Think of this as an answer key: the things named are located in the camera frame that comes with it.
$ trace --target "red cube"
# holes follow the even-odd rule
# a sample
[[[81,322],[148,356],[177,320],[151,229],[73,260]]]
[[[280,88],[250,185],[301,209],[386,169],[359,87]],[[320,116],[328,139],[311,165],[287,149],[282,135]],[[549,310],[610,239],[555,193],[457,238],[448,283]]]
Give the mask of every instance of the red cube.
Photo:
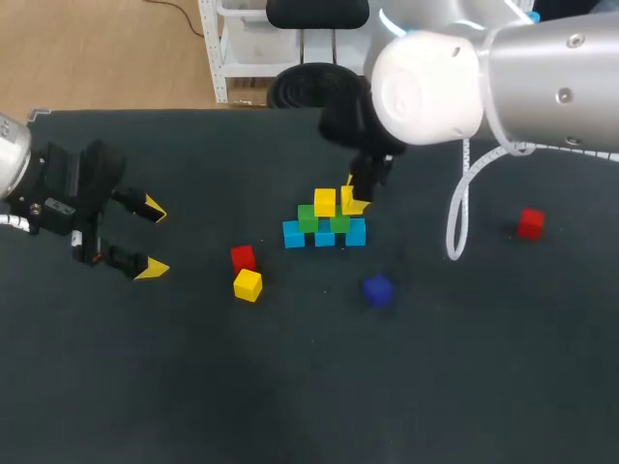
[[[235,276],[243,269],[255,272],[255,257],[251,245],[237,246],[230,251],[230,254],[232,255]]]
[[[522,211],[517,235],[523,239],[538,240],[544,232],[544,212],[538,210]]]

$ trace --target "blue cube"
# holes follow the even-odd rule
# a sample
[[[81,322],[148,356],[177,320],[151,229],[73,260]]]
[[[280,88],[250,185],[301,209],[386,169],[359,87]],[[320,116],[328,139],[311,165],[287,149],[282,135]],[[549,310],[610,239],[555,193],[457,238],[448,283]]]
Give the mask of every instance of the blue cube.
[[[362,217],[350,219],[350,230],[346,234],[347,247],[362,247],[366,244],[366,220]]]
[[[298,220],[283,223],[283,245],[286,248],[302,248],[306,245],[306,235],[299,229]]]
[[[317,247],[334,247],[336,245],[336,234],[331,232],[328,219],[318,221],[318,232],[313,234],[313,243]]]
[[[394,299],[394,286],[381,274],[366,278],[363,291],[368,303],[374,307],[388,305]]]

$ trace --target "dark blue cube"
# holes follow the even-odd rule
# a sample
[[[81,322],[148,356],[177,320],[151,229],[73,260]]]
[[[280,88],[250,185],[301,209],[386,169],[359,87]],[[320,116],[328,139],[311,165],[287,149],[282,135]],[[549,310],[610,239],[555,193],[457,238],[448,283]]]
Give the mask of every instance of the dark blue cube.
[[[366,278],[363,291],[366,300],[374,307],[388,305],[394,299],[394,286],[388,278],[380,274]]]

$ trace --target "white cable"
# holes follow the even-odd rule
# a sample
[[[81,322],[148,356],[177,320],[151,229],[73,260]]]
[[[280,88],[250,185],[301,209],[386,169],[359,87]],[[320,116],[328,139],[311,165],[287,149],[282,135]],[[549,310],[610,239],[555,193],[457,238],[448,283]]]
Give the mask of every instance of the white cable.
[[[462,177],[466,175],[471,167],[471,140],[465,138],[462,140]],[[460,237],[466,236],[468,234],[468,191],[469,188],[466,186],[464,192],[462,194],[461,199],[461,208],[460,210]]]
[[[0,225],[10,225],[15,229],[23,230],[24,232],[30,232],[30,224],[25,217],[13,216],[13,215],[0,215]]]
[[[468,140],[463,141],[463,170],[466,165],[466,149],[470,147],[470,142]],[[536,148],[541,149],[550,149],[550,150],[559,150],[559,147],[549,147],[547,145],[541,144],[527,144],[530,148],[534,150]],[[572,153],[579,153],[581,155],[587,155],[582,150],[577,149],[565,149],[565,151],[569,151]],[[449,214],[447,217],[447,233],[445,235],[445,246],[447,247],[447,254],[450,259],[457,261],[459,257],[464,252],[464,248],[466,247],[466,239],[468,238],[468,188],[473,179],[488,166],[491,162],[498,160],[501,157],[508,155],[507,150],[504,147],[497,147],[494,150],[486,153],[481,158],[479,158],[468,171],[465,171],[462,175],[462,178],[457,183],[456,189],[454,190],[454,194],[452,195],[452,202],[449,207]],[[619,154],[613,153],[603,153],[599,152],[596,154],[593,152],[593,156],[597,158],[603,158],[605,160],[610,160],[613,162],[619,161]],[[457,215],[459,211],[462,210],[461,213],[461,221],[460,221],[460,235],[457,238],[457,246],[454,245],[456,241],[456,223],[457,223]]]

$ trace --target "stacked blocks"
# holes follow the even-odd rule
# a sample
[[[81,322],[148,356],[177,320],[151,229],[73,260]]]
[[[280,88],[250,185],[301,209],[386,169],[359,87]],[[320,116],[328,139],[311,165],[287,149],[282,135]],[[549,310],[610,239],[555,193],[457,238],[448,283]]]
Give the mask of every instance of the stacked blocks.
[[[373,307],[388,305],[394,298],[394,286],[383,275],[366,278],[362,287],[366,300]]]
[[[318,232],[313,235],[313,241],[317,247],[334,247],[336,245],[336,234],[332,232],[329,220],[320,220]]]
[[[352,199],[351,186],[341,188],[341,205],[336,205],[334,188],[317,188],[313,205],[299,205],[298,220],[283,223],[283,244],[301,248],[306,245],[305,234],[314,234],[316,247],[334,247],[336,234],[344,234],[348,247],[362,247],[366,244],[366,220],[350,216],[362,214],[368,204]]]
[[[312,205],[299,205],[299,230],[304,234],[318,232],[318,217],[313,213]]]
[[[346,234],[347,247],[362,247],[366,244],[366,220],[354,217],[350,220],[350,230]]]
[[[255,303],[262,291],[262,275],[242,269],[234,280],[234,296]]]
[[[250,245],[237,246],[230,250],[232,264],[234,265],[234,275],[237,276],[242,269],[255,271],[255,257]]]
[[[255,257],[249,245],[230,250],[234,265],[234,296],[255,303],[262,291],[262,275],[255,271]]]
[[[336,215],[336,190],[317,188],[313,196],[313,214],[317,218],[332,218]]]
[[[283,245],[286,248],[302,248],[306,245],[306,236],[301,232],[298,220],[289,220],[283,224]]]
[[[544,232],[544,212],[525,209],[520,217],[517,235],[523,239],[538,240]]]

